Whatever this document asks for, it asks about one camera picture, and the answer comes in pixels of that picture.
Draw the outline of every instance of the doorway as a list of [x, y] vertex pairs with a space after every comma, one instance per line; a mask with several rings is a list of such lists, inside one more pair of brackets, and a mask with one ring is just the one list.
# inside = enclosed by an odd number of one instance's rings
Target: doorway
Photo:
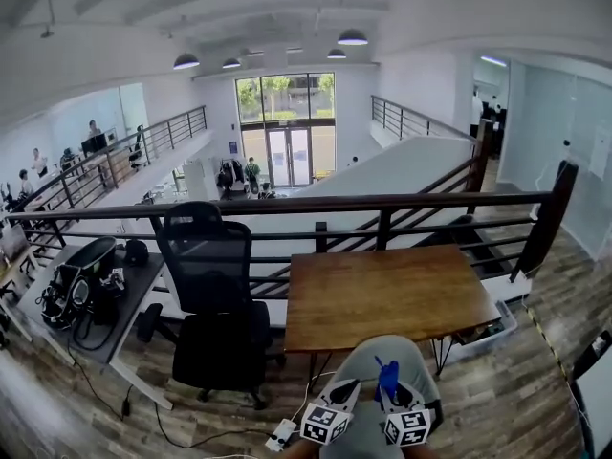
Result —
[[312, 140], [308, 127], [266, 131], [270, 181], [274, 187], [302, 187], [313, 177]]

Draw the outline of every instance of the light fixture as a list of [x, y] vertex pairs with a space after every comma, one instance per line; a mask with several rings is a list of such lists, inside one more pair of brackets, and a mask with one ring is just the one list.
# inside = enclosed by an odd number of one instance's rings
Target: light fixture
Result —
[[332, 50], [327, 57], [329, 59], [346, 59], [346, 53], [343, 50]]
[[344, 46], [363, 46], [367, 44], [367, 37], [359, 29], [347, 29], [338, 38], [338, 44]]
[[499, 59], [495, 59], [494, 57], [480, 56], [480, 59], [482, 59], [483, 61], [487, 61], [489, 63], [492, 63], [494, 65], [497, 65], [497, 66], [503, 66], [504, 68], [506, 68], [508, 66], [507, 63], [504, 63], [503, 61], [500, 61]]
[[240, 66], [240, 61], [238, 61], [235, 57], [226, 59], [226, 62], [223, 63], [224, 70], [227, 70], [227, 68], [238, 68], [239, 66]]
[[174, 62], [175, 70], [184, 70], [185, 68], [193, 68], [194, 66], [198, 66], [200, 64], [200, 60], [192, 55], [191, 53], [183, 53], [179, 57], [176, 58]]

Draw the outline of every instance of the desk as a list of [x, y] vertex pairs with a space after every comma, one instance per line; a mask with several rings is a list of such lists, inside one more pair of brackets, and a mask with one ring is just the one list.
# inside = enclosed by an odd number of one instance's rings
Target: desk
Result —
[[[48, 341], [54, 350], [71, 365], [74, 365], [75, 361], [67, 350], [69, 339], [71, 352], [78, 352], [93, 361], [110, 365], [124, 379], [139, 389], [142, 394], [148, 396], [160, 406], [172, 409], [172, 403], [164, 398], [163, 393], [139, 378], [119, 357], [123, 343], [138, 316], [142, 301], [155, 285], [164, 266], [164, 259], [159, 253], [150, 253], [148, 262], [144, 267], [128, 267], [123, 265], [125, 252], [116, 252], [115, 267], [123, 267], [127, 291], [123, 297], [117, 300], [119, 321], [110, 338], [98, 350], [83, 350], [73, 340], [72, 330], [57, 331], [45, 324], [41, 314], [42, 307], [36, 304], [36, 299], [40, 297], [42, 291], [52, 280], [54, 268], [65, 262], [80, 248], [75, 246], [65, 247], [45, 271], [36, 278], [30, 289], [19, 301], [18, 309], [33, 322], [40, 336]], [[90, 335], [82, 343], [88, 347], [95, 347], [97, 343], [104, 340], [108, 330], [107, 326], [97, 327], [92, 325]]]
[[[435, 351], [436, 339], [442, 345], [445, 336], [497, 319], [487, 291], [453, 245], [294, 255], [285, 351], [351, 350], [379, 335], [431, 339]], [[445, 361], [436, 353], [439, 372]]]
[[[24, 286], [18, 280], [15, 279], [21, 278], [21, 274], [19, 273], [19, 267], [21, 267], [21, 265], [28, 258], [30, 259], [32, 265], [36, 270], [40, 269], [38, 261], [36, 260], [36, 257], [33, 254], [33, 248], [28, 247], [27, 250], [23, 250], [23, 252], [11, 262], [11, 264], [3, 273], [0, 273], [0, 288], [4, 287], [6, 284], [12, 281], [12, 283], [15, 285], [15, 288], [19, 292], [21, 292], [21, 294], [24, 293]], [[9, 317], [9, 319], [12, 321], [12, 323], [15, 325], [15, 328], [19, 330], [19, 333], [21, 333], [21, 335], [23, 335], [27, 341], [32, 341], [32, 337], [23, 327], [21, 321], [19, 321], [19, 318], [15, 317], [15, 315], [12, 313], [8, 301], [6, 301], [5, 298], [2, 297], [2, 295], [0, 295], [0, 308], [2, 308], [2, 311], [4, 311], [7, 317]]]

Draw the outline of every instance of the wooden floor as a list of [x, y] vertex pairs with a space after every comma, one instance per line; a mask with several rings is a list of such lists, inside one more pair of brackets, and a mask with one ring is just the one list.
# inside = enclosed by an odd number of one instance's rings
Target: wooden floor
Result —
[[[509, 213], [516, 208], [476, 212], [481, 219]], [[490, 236], [521, 230], [491, 230]], [[568, 368], [599, 331], [609, 328], [609, 274], [605, 267], [595, 267], [565, 232], [558, 234], [537, 274], [526, 302]], [[521, 303], [511, 309], [519, 323], [514, 334], [490, 353], [445, 369], [438, 385], [446, 420], [431, 444], [448, 459], [579, 459], [582, 440], [569, 389]], [[137, 391], [130, 396], [132, 415], [122, 423], [96, 401], [77, 368], [65, 365], [44, 342], [29, 345], [13, 332], [11, 340], [11, 347], [0, 352], [0, 444], [10, 457], [273, 457], [258, 434], [225, 436], [192, 450], [175, 448], [158, 428], [154, 405]], [[422, 349], [434, 369], [426, 345]], [[184, 445], [227, 430], [273, 431], [299, 408], [308, 367], [307, 359], [295, 356], [282, 371], [271, 363], [262, 389], [270, 406], [255, 412], [240, 393], [214, 393], [210, 403], [197, 402], [197, 389], [170, 379], [172, 345], [162, 338], [144, 345], [132, 336], [121, 358], [176, 404], [160, 415], [168, 435]], [[341, 359], [334, 358], [329, 368]], [[79, 361], [101, 397], [120, 410], [125, 382], [112, 369]]]

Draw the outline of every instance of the handrail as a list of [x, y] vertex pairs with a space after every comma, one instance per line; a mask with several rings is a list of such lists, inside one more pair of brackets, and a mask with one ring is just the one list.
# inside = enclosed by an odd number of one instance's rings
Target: handrail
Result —
[[[406, 208], [470, 208], [482, 206], [510, 206], [539, 204], [550, 198], [550, 192], [495, 193], [430, 193], [384, 194], [338, 197], [301, 197], [214, 203], [224, 216], [255, 214], [297, 214], [306, 212], [365, 211]], [[83, 220], [129, 219], [164, 216], [175, 204], [151, 206], [117, 206], [111, 208], [70, 209], [48, 212], [19, 212], [7, 216], [9, 220]]]
[[[415, 111], [415, 110], [413, 110], [413, 109], [410, 109], [409, 107], [406, 107], [405, 105], [401, 105], [401, 104], [399, 104], [399, 103], [397, 103], [397, 102], [394, 102], [394, 101], [392, 101], [392, 100], [387, 100], [386, 98], [382, 98], [382, 97], [379, 97], [379, 96], [375, 96], [375, 95], [373, 95], [373, 96], [372, 96], [372, 107], [374, 107], [374, 105], [376, 104], [375, 100], [378, 100], [378, 101], [382, 102], [383, 106], [384, 106], [385, 104], [392, 105], [393, 107], [397, 107], [397, 108], [399, 108], [401, 111], [406, 111], [408, 114], [411, 114], [411, 115], [413, 115], [413, 116], [416, 116], [416, 117], [418, 117], [418, 118], [421, 118], [421, 119], [423, 119], [423, 120], [426, 120], [426, 121], [427, 121], [427, 123], [429, 123], [429, 124], [434, 124], [434, 125], [437, 125], [437, 126], [443, 127], [443, 128], [444, 128], [444, 129], [446, 129], [448, 132], [450, 132], [450, 133], [452, 133], [452, 134], [454, 134], [454, 135], [456, 135], [456, 136], [459, 136], [460, 138], [464, 138], [464, 139], [466, 139], [466, 140], [469, 140], [470, 142], [475, 142], [475, 138], [473, 138], [473, 137], [472, 137], [472, 136], [470, 136], [469, 134], [466, 134], [466, 133], [464, 133], [464, 132], [460, 131], [460, 130], [459, 130], [459, 129], [457, 129], [456, 127], [453, 127], [453, 126], [450, 126], [450, 125], [448, 125], [448, 124], [445, 124], [445, 123], [441, 122], [440, 120], [437, 120], [437, 119], [431, 118], [430, 116], [426, 116], [425, 114], [423, 114], [423, 113], [421, 113], [421, 112], [417, 112], [417, 111]], [[402, 122], [400, 121], [400, 119], [401, 119], [401, 117], [402, 117], [403, 113], [397, 113], [396, 111], [393, 111], [392, 109], [389, 109], [389, 110], [387, 111], [385, 107], [384, 107], [384, 112], [385, 112], [385, 113], [386, 113], [386, 112], [391, 112], [391, 113], [398, 114], [398, 116], [399, 116], [398, 118], [392, 118], [392, 119], [393, 119], [393, 120], [395, 120], [395, 121], [399, 121], [399, 122], [400, 122], [399, 126], [400, 126], [400, 127], [402, 127]], [[396, 134], [397, 136], [400, 136], [400, 138], [402, 137], [402, 134], [399, 134], [399, 135], [398, 135], [398, 134], [397, 134], [397, 133], [395, 133], [395, 132], [394, 132], [394, 134]]]
[[46, 190], [48, 190], [49, 188], [59, 184], [62, 179], [66, 179], [66, 177], [74, 172], [77, 172], [79, 168], [84, 167], [85, 165], [87, 165], [88, 163], [90, 163], [92, 160], [99, 158], [101, 156], [106, 155], [107, 153], [111, 153], [114, 150], [117, 149], [117, 147], [125, 142], [129, 142], [130, 140], [135, 139], [138, 135], [144, 135], [144, 133], [149, 132], [150, 130], [152, 130], [155, 127], [159, 127], [160, 125], [166, 125], [169, 122], [171, 122], [172, 120], [175, 120], [177, 118], [179, 118], [180, 116], [184, 116], [185, 114], [190, 114], [192, 112], [196, 112], [199, 111], [200, 109], [203, 110], [203, 114], [205, 114], [206, 112], [204, 112], [204, 109], [206, 109], [205, 105], [201, 105], [199, 107], [195, 107], [194, 109], [185, 111], [181, 114], [177, 114], [176, 116], [173, 116], [170, 119], [167, 120], [163, 120], [161, 122], [157, 122], [149, 127], [147, 127], [146, 129], [143, 129], [142, 131], [137, 131], [136, 133], [133, 133], [129, 136], [126, 136], [125, 138], [118, 140], [117, 142], [114, 142], [112, 144], [109, 144], [108, 146], [106, 146], [105, 148], [97, 151], [96, 153], [94, 153], [93, 155], [81, 160], [78, 164], [75, 164], [73, 166], [71, 166], [70, 168], [67, 168], [64, 171], [61, 171], [59, 175], [57, 175], [55, 178], [51, 179], [49, 182], [47, 182], [46, 184], [44, 184], [43, 186], [41, 186], [38, 190], [36, 190], [33, 194], [31, 194], [30, 196], [28, 196], [27, 199], [25, 199], [20, 205], [18, 205], [15, 209], [19, 210], [19, 209], [23, 209], [25, 206], [27, 206], [31, 201], [33, 201], [34, 199], [38, 198], [38, 196], [40, 196], [40, 194], [42, 194], [43, 192], [45, 192]]

